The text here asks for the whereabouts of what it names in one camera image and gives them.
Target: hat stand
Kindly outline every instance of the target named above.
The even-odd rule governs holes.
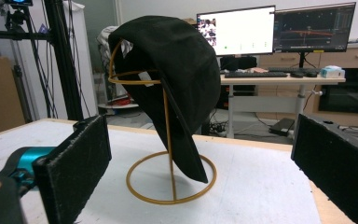
[[[130,72],[126,72],[126,73],[121,73],[121,74],[113,74],[113,61],[114,61],[114,57],[116,55],[116,52],[118,50],[118,47],[121,46],[121,41],[119,41],[117,43],[117,45],[115,46],[114,50],[112,51],[112,55],[110,58],[110,64],[109,64],[109,82],[112,83],[118,83],[118,84],[122,84],[122,85],[146,85],[146,84],[161,84],[160,80],[147,80],[147,81],[142,81],[142,80],[118,80],[116,77],[122,77],[122,76],[127,76],[127,75],[134,75],[134,74],[139,74],[142,72],[157,72],[157,70],[144,70],[144,71],[130,71]],[[151,154],[147,157],[144,157],[140,160],[138,160],[136,163],[133,164],[133,166],[130,168],[130,170],[127,173],[127,178],[126,178],[126,182],[127,182],[127,187],[129,188],[130,192],[137,197],[138,199],[141,199],[145,202],[148,203],[155,203],[155,204],[178,204],[178,203],[187,203],[190,202],[192,200],[195,200],[197,198],[199,198],[200,196],[204,195],[209,189],[211,189],[211,187],[214,185],[214,182],[216,181],[216,176],[217,176],[217,171],[216,171],[216,167],[214,166],[213,162],[211,162],[209,159],[207,159],[206,157],[200,155],[201,159],[203,161],[206,161],[212,171],[213,171],[213,178],[211,180],[211,182],[207,185],[206,188],[202,189],[201,191],[199,191],[198,193],[195,193],[191,196],[185,197],[185,198],[177,198],[177,194],[176,194],[176,185],[175,185],[175,178],[174,178],[174,174],[173,174],[173,162],[172,162],[172,142],[171,142],[171,128],[170,128],[170,120],[169,120],[169,110],[168,110],[168,97],[167,97],[167,93],[166,91],[163,89],[162,90],[163,93],[163,99],[164,99],[164,112],[165,112],[165,122],[166,122],[166,127],[167,127],[167,151],[161,151],[158,153],[154,153]],[[147,161],[149,159],[155,158],[157,156],[161,156],[161,155],[165,155],[168,154],[169,157],[169,169],[170,169],[170,173],[171,173],[171,182],[172,182],[172,199],[171,200],[157,200],[157,199],[152,199],[152,198],[148,198],[145,197],[144,195],[138,193],[131,184],[131,174],[132,172],[135,170],[135,168],[140,165],[142,162]]]

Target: monitor screen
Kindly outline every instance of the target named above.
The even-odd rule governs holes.
[[[217,56],[272,53],[275,6],[197,14],[197,26]]]
[[[277,10],[275,52],[344,52],[355,3]]]

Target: white screen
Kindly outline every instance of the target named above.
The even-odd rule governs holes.
[[[275,6],[200,13],[198,29],[217,56],[272,53]]]

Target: white table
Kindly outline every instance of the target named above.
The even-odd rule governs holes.
[[[221,84],[229,86],[228,94],[228,130],[227,137],[234,138],[234,110],[247,112],[283,112],[303,113],[306,85],[337,85],[345,82],[345,78],[325,77],[247,77],[225,78],[221,75]],[[299,85],[297,97],[267,97],[267,96],[235,96],[234,85]]]
[[[7,157],[20,147],[57,146],[73,132],[72,124],[43,119],[0,133],[0,170]],[[129,192],[125,178],[136,161],[165,150],[157,133],[118,126],[108,129],[113,159],[76,222],[352,223],[310,185],[290,159],[291,146],[201,135],[194,135],[196,146],[217,169],[211,190],[189,203],[146,203]],[[134,174],[139,186],[152,193],[171,195],[163,184],[171,181],[168,166],[158,161],[150,168]],[[192,191],[200,186],[177,170],[174,174],[178,195],[183,189]],[[37,190],[24,195],[21,203],[28,223],[47,223]]]

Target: black cap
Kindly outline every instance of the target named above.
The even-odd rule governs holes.
[[[172,17],[144,16],[124,23],[108,38],[111,51],[121,38],[133,46],[125,57],[117,51],[116,73],[157,69],[148,74],[161,81],[161,85],[124,88],[153,120],[166,148],[162,88],[167,92],[172,159],[186,176],[207,183],[192,134],[209,118],[220,96],[220,71],[213,48],[193,26]],[[140,80],[137,75],[122,79]]]

